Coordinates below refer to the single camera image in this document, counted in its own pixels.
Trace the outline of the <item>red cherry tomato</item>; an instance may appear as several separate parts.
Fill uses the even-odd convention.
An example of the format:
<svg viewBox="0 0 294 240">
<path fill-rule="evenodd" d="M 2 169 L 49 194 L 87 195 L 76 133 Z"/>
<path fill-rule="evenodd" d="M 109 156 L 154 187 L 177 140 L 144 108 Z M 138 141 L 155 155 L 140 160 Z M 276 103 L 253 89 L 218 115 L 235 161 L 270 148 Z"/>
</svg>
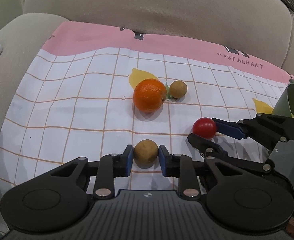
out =
<svg viewBox="0 0 294 240">
<path fill-rule="evenodd" d="M 199 137 L 211 140 L 216 132 L 216 124 L 211 118 L 200 118 L 193 124 L 192 132 Z"/>
</svg>

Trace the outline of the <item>pink white checkered cloth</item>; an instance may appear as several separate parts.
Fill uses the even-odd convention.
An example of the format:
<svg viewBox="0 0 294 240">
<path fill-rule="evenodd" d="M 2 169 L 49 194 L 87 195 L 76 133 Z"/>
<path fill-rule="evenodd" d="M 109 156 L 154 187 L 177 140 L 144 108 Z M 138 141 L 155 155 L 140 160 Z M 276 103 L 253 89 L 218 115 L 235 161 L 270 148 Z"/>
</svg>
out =
<svg viewBox="0 0 294 240">
<path fill-rule="evenodd" d="M 212 118 L 270 113 L 294 75 L 242 51 L 184 37 L 134 35 L 64 22 L 6 28 L 0 55 L 0 194 L 80 156 L 164 145 L 200 160 L 199 132 L 231 156 L 261 162 L 266 150 L 233 139 Z"/>
</svg>

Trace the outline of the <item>green plastic colander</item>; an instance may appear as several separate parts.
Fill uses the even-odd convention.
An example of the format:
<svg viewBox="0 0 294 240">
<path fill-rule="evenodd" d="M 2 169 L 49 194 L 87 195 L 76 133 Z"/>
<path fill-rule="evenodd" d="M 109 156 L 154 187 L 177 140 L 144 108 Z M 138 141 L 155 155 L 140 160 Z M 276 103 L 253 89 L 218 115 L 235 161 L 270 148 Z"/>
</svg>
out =
<svg viewBox="0 0 294 240">
<path fill-rule="evenodd" d="M 294 79 L 289 82 L 272 110 L 273 115 L 294 118 Z"/>
</svg>

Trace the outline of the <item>orange mandarin back left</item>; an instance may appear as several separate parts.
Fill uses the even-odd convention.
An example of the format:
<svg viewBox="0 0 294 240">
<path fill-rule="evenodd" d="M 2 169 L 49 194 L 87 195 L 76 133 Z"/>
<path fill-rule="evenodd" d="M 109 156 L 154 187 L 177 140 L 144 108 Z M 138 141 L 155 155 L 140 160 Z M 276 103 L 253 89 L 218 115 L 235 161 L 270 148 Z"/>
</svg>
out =
<svg viewBox="0 0 294 240">
<path fill-rule="evenodd" d="M 133 103 L 144 113 L 154 113 L 159 110 L 167 98 L 167 89 L 161 81 L 144 79 L 138 83 L 133 92 Z"/>
</svg>

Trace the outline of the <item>beige sofa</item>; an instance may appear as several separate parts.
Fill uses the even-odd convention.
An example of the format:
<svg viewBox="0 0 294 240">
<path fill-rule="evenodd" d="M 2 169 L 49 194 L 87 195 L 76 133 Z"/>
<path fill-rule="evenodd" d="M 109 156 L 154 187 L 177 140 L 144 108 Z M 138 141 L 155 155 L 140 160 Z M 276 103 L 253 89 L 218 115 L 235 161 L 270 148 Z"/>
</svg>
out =
<svg viewBox="0 0 294 240">
<path fill-rule="evenodd" d="M 281 0 L 0 0 L 0 129 L 27 68 L 65 21 L 197 38 L 294 75 L 294 3 Z"/>
</svg>

